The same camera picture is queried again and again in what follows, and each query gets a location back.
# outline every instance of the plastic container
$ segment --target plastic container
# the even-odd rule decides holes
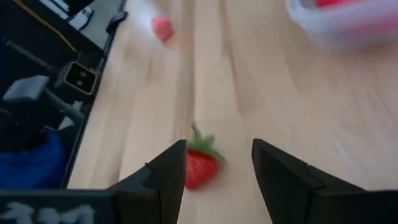
[[[398,38],[398,0],[362,0],[317,8],[314,0],[286,0],[291,18],[322,50],[357,49]]]

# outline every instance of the strawberry leaves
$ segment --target strawberry leaves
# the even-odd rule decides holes
[[[214,135],[203,137],[195,124],[192,125],[192,139],[188,141],[188,149],[198,151],[214,157],[219,162],[225,162],[225,158],[214,148]]]

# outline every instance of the yellow cable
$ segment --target yellow cable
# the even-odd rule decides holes
[[[73,45],[51,24],[46,22],[44,19],[42,19],[39,15],[37,15],[34,11],[29,9],[24,3],[22,3],[20,0],[13,0],[19,7],[21,7],[23,10],[27,11],[31,16],[33,16],[35,19],[37,19],[39,22],[41,22],[43,25],[47,26],[50,30],[54,31],[56,34],[58,34],[61,39],[74,51],[77,52],[76,48],[73,47]]]

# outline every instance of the light wood surface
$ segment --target light wood surface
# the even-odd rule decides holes
[[[70,188],[132,174],[196,121],[228,160],[185,192],[181,224],[271,223],[253,138],[365,189],[398,188],[398,46],[323,53],[281,0],[128,0]],[[150,31],[174,22],[167,43]]]

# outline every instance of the pink object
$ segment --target pink object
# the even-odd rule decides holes
[[[317,7],[328,7],[328,6],[334,6],[337,4],[344,4],[344,3],[348,3],[348,2],[361,2],[361,1],[364,1],[364,0],[316,0],[315,4],[317,5]]]
[[[152,26],[152,31],[160,40],[167,40],[173,34],[172,21],[169,18],[153,18],[150,24]]]

